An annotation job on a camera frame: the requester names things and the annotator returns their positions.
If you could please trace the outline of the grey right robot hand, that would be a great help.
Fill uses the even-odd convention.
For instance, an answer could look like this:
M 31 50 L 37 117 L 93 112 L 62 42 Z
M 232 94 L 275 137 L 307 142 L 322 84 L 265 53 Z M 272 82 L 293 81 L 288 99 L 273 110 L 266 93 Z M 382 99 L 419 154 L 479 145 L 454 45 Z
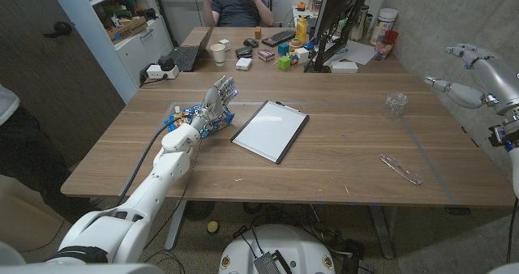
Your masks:
M 471 44 L 448 47 L 446 53 L 462 58 L 467 70 L 475 71 L 480 90 L 459 83 L 427 76 L 424 82 L 447 94 L 459 106 L 477 109 L 494 108 L 506 125 L 518 121 L 518 69 L 497 54 Z

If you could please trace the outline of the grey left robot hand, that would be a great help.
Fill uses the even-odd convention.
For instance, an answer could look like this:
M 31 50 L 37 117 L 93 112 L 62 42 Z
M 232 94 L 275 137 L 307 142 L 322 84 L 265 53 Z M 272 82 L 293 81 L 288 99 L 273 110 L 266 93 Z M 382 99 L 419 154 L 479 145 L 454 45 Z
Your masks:
M 191 119 L 191 126 L 199 133 L 210 130 L 237 94 L 234 78 L 223 75 L 207 90 L 198 113 Z

